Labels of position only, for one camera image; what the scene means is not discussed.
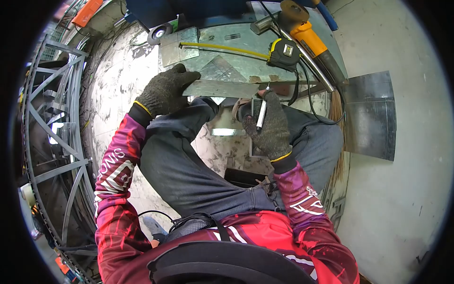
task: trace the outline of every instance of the steel frame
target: steel frame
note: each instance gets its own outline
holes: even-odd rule
[[[23,123],[24,123],[24,134],[25,134],[25,167],[27,171],[27,175],[29,181],[32,185],[32,190],[35,195],[36,204],[38,210],[43,217],[44,223],[49,230],[52,238],[54,239],[54,243],[57,247],[64,247],[66,246],[66,241],[68,237],[68,225],[69,225],[69,217],[71,213],[71,209],[73,207],[74,198],[76,197],[76,193],[80,191],[82,199],[85,199],[84,205],[90,210],[91,216],[94,215],[94,205],[93,205],[93,189],[89,181],[89,176],[87,172],[86,165],[88,160],[84,158],[83,151],[82,151],[82,144],[80,140],[80,132],[79,132],[79,92],[80,92],[80,82],[82,79],[82,71],[84,67],[85,58],[89,55],[88,53],[79,50],[87,41],[88,38],[85,38],[79,44],[78,48],[73,48],[67,45],[63,45],[59,42],[55,42],[50,40],[47,36],[44,37],[42,40],[34,58],[32,59],[32,63],[30,66],[30,73],[27,77],[27,81],[25,83],[24,89],[24,99],[23,99]],[[38,67],[39,61],[43,52],[46,47],[55,48],[58,50],[66,51],[70,53],[69,62],[65,66],[61,67],[58,70],[52,70],[47,68],[40,68]],[[47,72],[52,74],[49,78],[47,78],[43,83],[39,85],[33,91],[33,82],[35,80],[36,72]],[[67,99],[72,102],[72,108],[68,110],[69,113],[69,121],[75,123],[76,128],[75,131],[71,134],[71,140],[68,143],[65,143],[58,135],[52,132],[52,129],[46,124],[46,122],[41,118],[38,114],[38,111],[33,107],[31,101],[33,98],[42,91],[51,81],[58,78],[61,74],[65,72],[65,81],[60,82],[60,84],[68,84],[68,91],[66,93]],[[31,160],[30,154],[30,134],[29,134],[29,127],[31,123],[31,117],[38,122],[41,128],[43,128],[47,134],[54,138],[57,143],[66,149],[70,154],[74,156],[74,162],[67,164],[65,166],[61,166],[59,168],[50,170],[46,173],[40,174],[35,176],[33,171],[33,164]],[[71,192],[68,197],[68,203],[66,205],[66,210],[64,214],[64,221],[62,227],[62,236],[60,237],[55,230],[55,227],[51,223],[49,219],[49,215],[46,212],[44,207],[43,201],[38,191],[38,183],[50,179],[52,177],[58,177],[59,174],[71,171],[73,174],[74,183],[71,187]],[[94,224],[89,224],[91,230],[96,230]],[[79,280],[82,280],[86,283],[95,283],[93,279],[89,276],[89,274],[82,270],[76,260],[70,255],[70,253],[60,251],[61,257],[66,261],[66,263],[71,267],[73,272],[75,272],[76,276]]]

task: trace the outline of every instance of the blue machine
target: blue machine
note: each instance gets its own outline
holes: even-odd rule
[[[190,25],[199,28],[255,22],[253,10],[246,2],[246,0],[126,0],[128,11],[124,18],[129,23],[139,20],[149,29],[175,20],[180,14],[184,14]],[[302,6],[315,8],[311,0],[296,2]]]

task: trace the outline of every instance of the person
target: person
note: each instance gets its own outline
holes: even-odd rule
[[[190,145],[219,111],[208,97],[188,104],[182,96],[199,78],[182,64],[152,78],[104,154],[94,200],[104,283],[359,283],[317,197],[340,155],[340,128],[259,91],[267,101],[261,131],[250,106],[238,118],[274,172],[255,187],[234,186]],[[135,165],[181,215],[154,248],[128,202]]]

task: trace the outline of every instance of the gloved hand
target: gloved hand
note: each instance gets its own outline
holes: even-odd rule
[[[290,155],[290,132],[287,117],[276,93],[267,90],[263,93],[263,99],[266,101],[266,113],[261,131],[257,131],[258,114],[255,117],[247,115],[243,127],[254,144],[274,163]]]
[[[187,72],[186,67],[181,63],[159,73],[135,99],[129,115],[136,121],[141,120],[138,121],[139,123],[146,123],[146,120],[150,122],[157,115],[167,115],[186,107],[188,98],[182,96],[183,91],[197,79],[200,79],[200,73]]]

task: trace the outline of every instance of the blue pipe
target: blue pipe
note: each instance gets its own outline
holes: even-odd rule
[[[336,21],[334,21],[333,16],[328,11],[328,8],[321,1],[317,4],[317,9],[320,11],[320,14],[323,16],[323,18],[325,18],[325,21],[328,23],[328,26],[332,31],[339,29]]]

